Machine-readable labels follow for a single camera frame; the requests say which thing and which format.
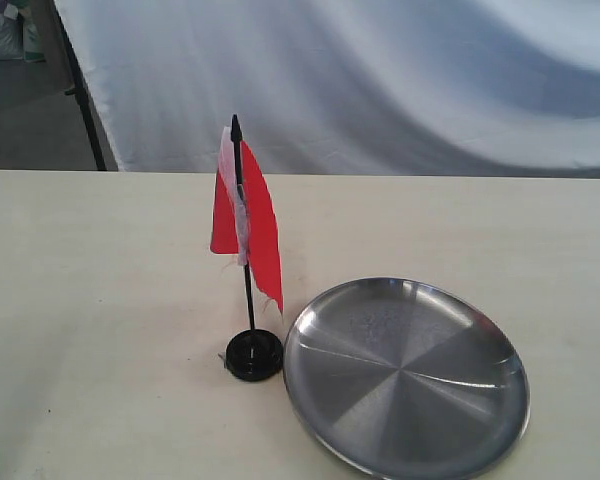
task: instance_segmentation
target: flag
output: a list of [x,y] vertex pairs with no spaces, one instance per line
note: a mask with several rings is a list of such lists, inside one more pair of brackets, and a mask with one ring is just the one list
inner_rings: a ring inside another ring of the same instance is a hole
[[278,224],[267,183],[256,157],[240,142],[244,200],[238,191],[231,130],[220,141],[213,205],[211,251],[238,254],[238,264],[251,266],[258,289],[283,309]]

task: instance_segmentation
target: table surface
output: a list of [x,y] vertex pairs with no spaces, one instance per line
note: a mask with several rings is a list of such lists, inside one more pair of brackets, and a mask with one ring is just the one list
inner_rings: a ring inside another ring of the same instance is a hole
[[[284,337],[343,281],[399,276],[480,308],[516,346],[531,422],[484,478],[600,478],[600,180],[271,176]],[[350,479],[281,375],[218,353],[242,272],[208,249],[214,177],[0,172],[0,479]]]

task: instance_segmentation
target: plate rim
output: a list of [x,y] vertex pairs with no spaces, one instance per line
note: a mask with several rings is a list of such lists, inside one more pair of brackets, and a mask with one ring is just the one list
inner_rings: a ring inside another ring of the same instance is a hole
[[529,378],[527,376],[527,371],[524,367],[524,362],[522,361],[522,358],[520,358],[520,354],[518,353],[518,351],[516,350],[516,348],[514,347],[513,343],[511,343],[511,341],[509,340],[509,337],[507,337],[507,335],[502,331],[502,329],[491,319],[491,317],[489,317],[488,315],[485,315],[482,310],[476,308],[474,305],[470,304],[469,302],[463,300],[462,298],[458,297],[457,295],[454,295],[453,293],[448,292],[447,290],[444,290],[442,288],[436,287],[435,285],[431,285],[429,283],[426,282],[420,282],[418,280],[411,280],[408,278],[400,278],[400,277],[383,277],[383,276],[376,276],[376,277],[360,277],[360,278],[356,278],[353,280],[348,280],[346,282],[334,285],[333,287],[328,288],[327,290],[319,293],[317,296],[315,296],[311,301],[309,301],[298,313],[298,315],[296,316],[296,318],[294,319],[294,321],[291,323],[291,325],[289,326],[289,330],[287,331],[287,335],[285,337],[285,341],[284,341],[284,354],[283,354],[283,362],[282,362],[282,378],[284,380],[284,386],[285,389],[287,391],[287,396],[289,397],[289,402],[291,403],[291,407],[293,410],[293,413],[295,414],[296,418],[300,421],[301,425],[303,426],[303,428],[305,429],[305,431],[314,439],[317,440],[318,443],[320,443],[320,445],[322,445],[324,448],[326,448],[329,452],[331,452],[333,455],[335,455],[337,458],[339,458],[340,460],[342,460],[343,462],[345,462],[346,464],[348,464],[350,467],[355,468],[358,471],[361,471],[367,475],[373,476],[374,478],[379,478],[382,480],[421,480],[418,479],[416,477],[392,477],[392,476],[386,476],[384,474],[382,474],[381,472],[376,472],[374,470],[369,469],[368,467],[365,467],[363,465],[360,465],[359,463],[351,460],[350,458],[348,458],[345,454],[343,454],[342,452],[338,451],[334,446],[330,445],[324,438],[322,438],[322,436],[316,431],[316,429],[309,423],[309,421],[307,419],[305,419],[302,414],[300,413],[300,408],[298,407],[297,401],[296,399],[294,399],[293,395],[291,394],[290,388],[289,388],[289,379],[288,379],[288,372],[287,372],[287,365],[288,362],[286,361],[287,359],[287,346],[289,345],[289,341],[290,341],[290,337],[292,335],[292,333],[297,329],[296,326],[298,324],[298,321],[304,316],[305,312],[315,303],[317,303],[319,300],[321,300],[322,298],[328,296],[329,294],[331,294],[333,291],[346,287],[347,285],[351,285],[354,283],[359,283],[362,281],[369,281],[369,280],[394,280],[394,281],[399,281],[399,282],[408,282],[410,284],[418,284],[418,285],[422,285],[424,287],[427,288],[431,288],[437,292],[443,293],[445,295],[448,295],[449,297],[453,298],[456,301],[459,301],[460,303],[462,303],[463,305],[469,307],[472,311],[477,312],[478,314],[482,315],[484,318],[486,318],[489,322],[491,322],[491,324],[493,324],[498,331],[500,332],[500,334],[502,334],[502,336],[506,339],[506,341],[509,343],[509,345],[511,345],[511,348],[513,349],[515,355],[518,357],[518,360],[520,361],[520,370],[522,373],[522,379],[523,379],[523,386],[525,389],[525,416],[524,419],[522,421],[522,424],[520,426],[520,429],[515,437],[515,439],[510,443],[510,445],[507,447],[507,449],[498,457],[496,457],[493,461],[489,462],[488,464],[486,464],[485,466],[483,466],[480,470],[476,470],[475,472],[472,472],[471,474],[469,474],[470,476],[460,476],[460,477],[440,477],[439,479],[436,480],[470,480],[472,478],[476,478],[479,476],[484,475],[485,473],[493,470],[495,467],[497,467],[501,462],[503,462],[505,459],[507,459],[511,453],[513,452],[513,450],[518,446],[518,444],[520,443],[520,441],[522,440],[522,437],[524,437],[528,427],[529,427],[529,422],[531,420],[531,388],[529,385]]

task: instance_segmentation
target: stainless steel plate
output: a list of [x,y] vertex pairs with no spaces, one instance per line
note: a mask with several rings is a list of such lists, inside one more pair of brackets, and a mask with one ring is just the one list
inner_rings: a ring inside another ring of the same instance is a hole
[[410,280],[357,280],[313,300],[287,337],[284,376],[306,428],[381,478],[473,478],[529,417],[524,368],[498,327]]

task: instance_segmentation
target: flagpole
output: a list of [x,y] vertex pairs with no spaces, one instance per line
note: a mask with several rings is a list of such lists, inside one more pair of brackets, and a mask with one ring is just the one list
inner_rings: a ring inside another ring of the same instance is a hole
[[[233,143],[233,158],[236,168],[236,186],[238,187],[238,195],[240,200],[246,204],[244,195],[244,180],[242,178],[242,130],[238,122],[238,116],[234,115],[231,119],[231,142]],[[249,260],[244,265],[244,288],[247,294],[247,309],[249,311],[249,327],[253,333],[256,329],[255,314],[253,313],[253,291],[251,289],[251,266]]]
[[[242,130],[237,115],[231,119],[231,142],[233,143],[238,195],[248,208],[249,199],[244,189],[242,169]],[[227,345],[225,366],[241,380],[259,382],[275,375],[282,369],[283,348],[282,342],[273,333],[256,328],[251,289],[251,266],[248,259],[244,265],[244,288],[247,295],[249,330],[240,332],[231,339]]]

